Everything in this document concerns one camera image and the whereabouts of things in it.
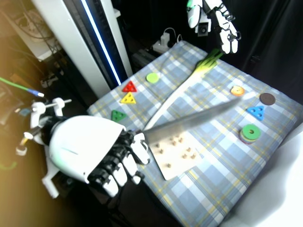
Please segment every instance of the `plaid tablecloth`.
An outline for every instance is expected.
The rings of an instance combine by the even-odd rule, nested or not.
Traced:
[[[138,89],[133,93],[136,104],[120,103],[127,80],[93,104],[88,113],[110,119],[112,110],[118,110],[128,115],[120,124],[127,129],[143,129],[161,103],[206,55],[182,41],[130,78]],[[151,72],[160,76],[155,84],[145,79]],[[169,181],[164,180],[151,153],[151,162],[139,167],[145,174],[145,183],[184,226],[217,226],[301,117],[302,105],[218,60],[218,65],[181,94],[156,125],[234,98],[230,93],[234,85],[242,86],[246,92],[255,91],[257,96],[190,131],[203,147],[199,151],[203,157],[199,165]],[[264,120],[258,121],[246,109],[263,105],[259,95],[264,92],[273,94],[276,103],[265,105]],[[238,133],[249,123],[261,129],[261,137],[252,145],[245,145],[238,139]]]

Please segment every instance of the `blue light strip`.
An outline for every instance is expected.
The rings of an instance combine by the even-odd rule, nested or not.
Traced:
[[[115,78],[116,78],[116,80],[117,80],[117,82],[118,82],[118,85],[121,85],[121,82],[120,82],[120,79],[119,79],[119,77],[118,77],[118,74],[117,74],[117,72],[116,72],[116,70],[115,70],[115,68],[114,68],[114,65],[113,65],[113,63],[112,63],[112,60],[110,59],[110,57],[109,57],[109,55],[108,55],[107,49],[106,49],[106,47],[105,47],[105,45],[104,45],[104,42],[103,42],[102,37],[101,37],[101,35],[100,35],[100,32],[99,32],[99,30],[98,30],[98,28],[97,28],[97,25],[96,25],[96,23],[95,23],[95,21],[94,21],[94,18],[93,18],[93,16],[92,16],[91,12],[90,12],[89,6],[87,5],[87,3],[86,3],[85,0],[81,0],[81,2],[82,2],[82,5],[83,5],[83,7],[84,7],[84,9],[85,9],[85,12],[86,12],[87,16],[89,17],[90,23],[91,23],[91,25],[93,26],[93,29],[94,29],[94,31],[95,31],[95,33],[96,33],[96,36],[97,36],[97,38],[98,38],[98,40],[99,40],[99,43],[100,43],[100,45],[101,45],[101,47],[102,47],[102,49],[103,49],[103,52],[104,52],[104,54],[105,54],[105,56],[106,56],[106,58],[107,58],[107,60],[108,60],[108,63],[109,63],[109,65],[110,65],[110,68],[112,69],[112,71],[113,71],[113,73],[114,73],[114,76],[115,76]]]

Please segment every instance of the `knife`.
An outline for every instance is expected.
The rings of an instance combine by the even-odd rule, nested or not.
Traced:
[[[143,131],[143,134],[145,135],[145,139],[149,144],[159,142],[167,137],[178,135],[205,122],[209,122],[213,118],[237,106],[241,100],[242,98],[239,97],[229,102],[216,105],[206,110],[202,110],[198,113],[175,119],[173,121]]]

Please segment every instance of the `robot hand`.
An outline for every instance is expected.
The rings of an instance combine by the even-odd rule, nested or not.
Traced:
[[[241,35],[232,24],[235,17],[229,13],[222,0],[189,0],[187,18],[189,27],[195,28],[198,36],[207,36],[213,22],[221,50],[226,54],[238,51]]]

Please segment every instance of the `triangle block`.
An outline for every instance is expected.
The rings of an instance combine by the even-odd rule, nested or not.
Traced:
[[[246,111],[257,118],[259,121],[262,121],[264,119],[264,106],[262,105],[250,107]]]
[[[123,118],[125,118],[126,116],[127,115],[125,113],[119,112],[117,110],[113,110],[111,120],[114,122],[118,122],[118,121],[122,120]]]
[[[120,101],[120,103],[125,104],[136,104],[136,100],[131,92],[128,92],[127,95]]]
[[[123,92],[136,92],[137,89],[134,86],[134,84],[131,81],[129,81],[128,84],[123,88],[122,91]]]

